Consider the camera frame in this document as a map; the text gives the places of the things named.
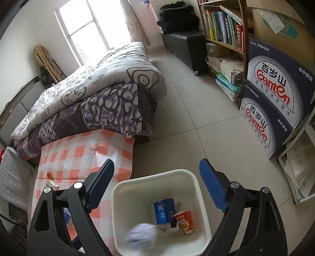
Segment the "white plastic trash bin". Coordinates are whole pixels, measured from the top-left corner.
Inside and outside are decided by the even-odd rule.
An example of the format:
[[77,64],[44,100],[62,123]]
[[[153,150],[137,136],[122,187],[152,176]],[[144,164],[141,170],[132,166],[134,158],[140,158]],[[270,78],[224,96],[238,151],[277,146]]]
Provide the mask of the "white plastic trash bin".
[[185,169],[120,182],[112,217],[119,255],[201,255],[211,240],[198,180]]

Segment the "beige curtain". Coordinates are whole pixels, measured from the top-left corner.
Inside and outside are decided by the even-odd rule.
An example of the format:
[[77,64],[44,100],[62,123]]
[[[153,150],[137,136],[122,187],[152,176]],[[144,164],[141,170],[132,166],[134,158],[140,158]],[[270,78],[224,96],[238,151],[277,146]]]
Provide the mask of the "beige curtain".
[[120,0],[120,3],[131,40],[133,42],[141,42],[145,46],[149,46],[149,41],[144,29],[135,15],[129,1]]

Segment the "blue biscuit box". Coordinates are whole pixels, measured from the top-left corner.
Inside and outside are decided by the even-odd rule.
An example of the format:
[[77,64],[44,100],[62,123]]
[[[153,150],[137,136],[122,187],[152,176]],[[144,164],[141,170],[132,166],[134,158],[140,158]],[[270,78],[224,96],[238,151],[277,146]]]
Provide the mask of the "blue biscuit box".
[[70,214],[70,209],[69,208],[63,208],[63,215],[64,215],[64,220],[66,224],[71,223],[71,214]]

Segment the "wooden bookshelf with books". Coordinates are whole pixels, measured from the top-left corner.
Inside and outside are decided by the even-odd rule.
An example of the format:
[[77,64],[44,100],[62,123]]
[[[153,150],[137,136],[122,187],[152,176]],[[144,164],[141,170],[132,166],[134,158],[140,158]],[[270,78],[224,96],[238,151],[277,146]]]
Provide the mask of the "wooden bookshelf with books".
[[206,39],[206,64],[232,102],[240,101],[247,71],[248,38],[254,32],[246,1],[198,1]]

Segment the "white paper ball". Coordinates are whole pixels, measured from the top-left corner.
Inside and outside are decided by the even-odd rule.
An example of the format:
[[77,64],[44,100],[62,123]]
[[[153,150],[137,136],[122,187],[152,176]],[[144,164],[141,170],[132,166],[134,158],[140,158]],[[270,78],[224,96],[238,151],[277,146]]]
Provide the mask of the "white paper ball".
[[158,227],[154,224],[137,224],[125,235],[128,248],[138,251],[151,250],[158,240]]

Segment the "green leaf paper cup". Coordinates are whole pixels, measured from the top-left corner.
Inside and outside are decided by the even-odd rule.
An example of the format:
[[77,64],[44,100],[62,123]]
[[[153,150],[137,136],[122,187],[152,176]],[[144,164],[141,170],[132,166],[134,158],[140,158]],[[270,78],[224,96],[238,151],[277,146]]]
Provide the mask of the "green leaf paper cup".
[[47,180],[46,186],[51,187],[54,191],[57,191],[59,188],[59,186],[53,180]]

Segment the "plaid folded item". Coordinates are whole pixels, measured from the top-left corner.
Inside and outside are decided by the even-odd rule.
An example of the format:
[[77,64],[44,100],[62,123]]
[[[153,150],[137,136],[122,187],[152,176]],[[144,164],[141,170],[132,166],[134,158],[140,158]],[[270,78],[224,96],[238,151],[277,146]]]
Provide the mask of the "plaid folded item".
[[42,80],[47,85],[58,84],[66,78],[65,74],[52,59],[50,52],[43,45],[34,46],[33,54],[40,66]]

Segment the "stack of white papers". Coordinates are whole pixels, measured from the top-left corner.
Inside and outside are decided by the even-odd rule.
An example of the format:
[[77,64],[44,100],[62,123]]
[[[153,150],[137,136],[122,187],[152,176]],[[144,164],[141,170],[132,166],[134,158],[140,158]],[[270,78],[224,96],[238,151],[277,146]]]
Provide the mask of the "stack of white papers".
[[308,123],[286,145],[278,161],[299,204],[314,198],[314,130]]

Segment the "lower Ganten water carton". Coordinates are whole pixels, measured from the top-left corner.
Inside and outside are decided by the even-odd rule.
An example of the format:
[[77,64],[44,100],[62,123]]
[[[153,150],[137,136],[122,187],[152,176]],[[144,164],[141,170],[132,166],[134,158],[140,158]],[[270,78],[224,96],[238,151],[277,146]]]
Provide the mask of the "lower Ganten water carton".
[[266,99],[243,98],[240,113],[249,123],[267,158],[272,158],[292,134],[291,125]]

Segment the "bed with grey headboard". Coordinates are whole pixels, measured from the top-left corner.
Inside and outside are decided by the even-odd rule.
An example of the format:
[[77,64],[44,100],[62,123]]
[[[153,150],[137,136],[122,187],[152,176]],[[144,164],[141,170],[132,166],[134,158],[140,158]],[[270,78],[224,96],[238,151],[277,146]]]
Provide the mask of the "bed with grey headboard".
[[1,113],[1,146],[13,146],[11,133],[28,114],[34,103],[45,91],[41,79],[35,76],[6,104]]

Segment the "grey checkered cushion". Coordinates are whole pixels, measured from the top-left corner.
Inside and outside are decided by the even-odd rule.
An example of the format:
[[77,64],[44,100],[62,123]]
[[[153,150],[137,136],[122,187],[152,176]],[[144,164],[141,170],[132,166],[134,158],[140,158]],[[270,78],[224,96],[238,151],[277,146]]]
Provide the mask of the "grey checkered cushion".
[[34,170],[12,147],[6,147],[1,161],[1,199],[27,212]]

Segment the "red instant noodle cup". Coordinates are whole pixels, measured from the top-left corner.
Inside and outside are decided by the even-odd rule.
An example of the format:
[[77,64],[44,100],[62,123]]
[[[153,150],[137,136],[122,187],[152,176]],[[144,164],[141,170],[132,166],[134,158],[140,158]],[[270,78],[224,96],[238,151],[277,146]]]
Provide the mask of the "red instant noodle cup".
[[191,234],[194,230],[194,223],[190,211],[182,211],[174,215],[179,229],[183,235]]

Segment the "ganten water carton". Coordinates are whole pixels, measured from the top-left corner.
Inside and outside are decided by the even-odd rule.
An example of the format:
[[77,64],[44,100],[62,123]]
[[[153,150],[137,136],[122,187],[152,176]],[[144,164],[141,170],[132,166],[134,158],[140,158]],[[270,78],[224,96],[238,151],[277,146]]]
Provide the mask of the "ganten water carton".
[[314,101],[314,74],[258,39],[249,39],[247,81],[260,90],[296,128]]
[[272,158],[292,134],[291,125],[266,99],[243,98],[240,113],[249,123],[267,158]]

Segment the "upper Ganten water carton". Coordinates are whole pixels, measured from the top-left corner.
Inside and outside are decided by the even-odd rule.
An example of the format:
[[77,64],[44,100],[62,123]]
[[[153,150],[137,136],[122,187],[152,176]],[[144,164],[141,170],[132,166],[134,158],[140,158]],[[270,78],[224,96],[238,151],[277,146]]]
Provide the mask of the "upper Ganten water carton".
[[314,74],[258,39],[249,39],[247,81],[260,90],[296,128],[314,101]]

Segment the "blue milk carton box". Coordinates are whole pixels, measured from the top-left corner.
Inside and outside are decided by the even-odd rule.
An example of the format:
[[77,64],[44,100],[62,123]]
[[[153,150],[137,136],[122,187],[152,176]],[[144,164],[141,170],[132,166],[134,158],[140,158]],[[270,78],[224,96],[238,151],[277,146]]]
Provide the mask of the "blue milk carton box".
[[154,202],[154,211],[157,224],[173,224],[176,219],[176,208],[173,198],[166,198],[157,202]]

